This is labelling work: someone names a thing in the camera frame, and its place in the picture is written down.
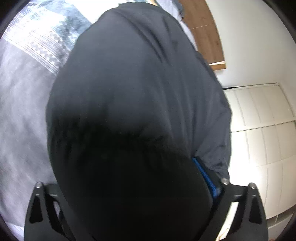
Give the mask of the striped duvet cover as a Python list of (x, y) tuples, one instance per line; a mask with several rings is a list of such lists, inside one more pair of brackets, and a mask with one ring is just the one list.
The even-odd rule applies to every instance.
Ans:
[(1, 218), (23, 240), (34, 185), (55, 183), (46, 105), (77, 39), (121, 1), (28, 1), (1, 36)]

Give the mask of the black puffer jacket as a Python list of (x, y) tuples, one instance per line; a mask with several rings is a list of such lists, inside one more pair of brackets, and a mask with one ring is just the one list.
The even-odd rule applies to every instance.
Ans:
[(57, 183), (95, 240), (196, 240), (228, 178), (231, 110), (169, 13), (106, 11), (77, 40), (46, 109)]

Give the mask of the white wardrobe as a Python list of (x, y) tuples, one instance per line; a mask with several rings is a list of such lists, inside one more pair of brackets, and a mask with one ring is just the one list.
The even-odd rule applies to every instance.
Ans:
[(268, 237), (276, 240), (295, 214), (295, 113), (276, 83), (225, 95), (232, 111), (230, 182), (257, 186)]

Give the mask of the wooden headboard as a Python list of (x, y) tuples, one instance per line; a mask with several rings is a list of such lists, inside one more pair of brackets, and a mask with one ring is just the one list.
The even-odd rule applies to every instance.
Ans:
[(189, 27), (198, 51), (214, 71), (226, 69), (220, 36), (205, 0), (182, 0), (184, 22)]

